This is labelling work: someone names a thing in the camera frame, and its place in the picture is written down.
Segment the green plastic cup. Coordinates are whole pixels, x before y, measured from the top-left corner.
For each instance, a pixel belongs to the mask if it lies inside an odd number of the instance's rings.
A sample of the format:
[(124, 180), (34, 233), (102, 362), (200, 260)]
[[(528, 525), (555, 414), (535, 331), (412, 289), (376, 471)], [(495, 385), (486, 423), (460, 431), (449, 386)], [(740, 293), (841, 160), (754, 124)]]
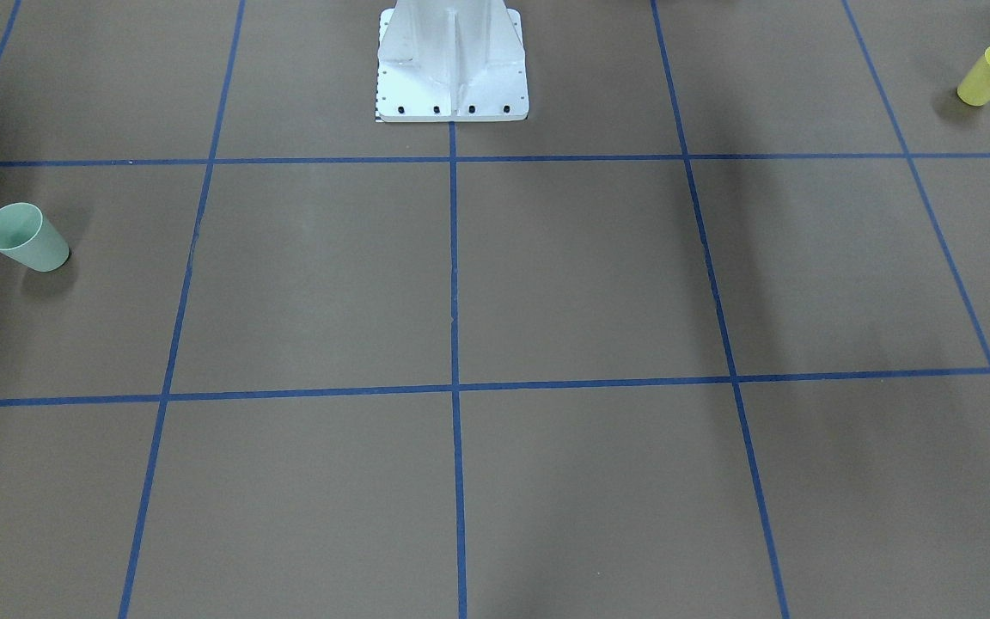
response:
[(38, 206), (24, 201), (0, 208), (0, 254), (35, 272), (51, 272), (70, 258), (70, 244)]

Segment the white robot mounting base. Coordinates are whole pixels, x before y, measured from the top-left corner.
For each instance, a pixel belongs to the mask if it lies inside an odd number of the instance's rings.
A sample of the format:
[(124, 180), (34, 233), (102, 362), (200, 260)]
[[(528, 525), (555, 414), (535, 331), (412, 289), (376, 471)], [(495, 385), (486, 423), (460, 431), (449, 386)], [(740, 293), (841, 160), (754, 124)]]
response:
[(376, 121), (528, 118), (522, 16), (503, 1), (397, 1), (378, 27)]

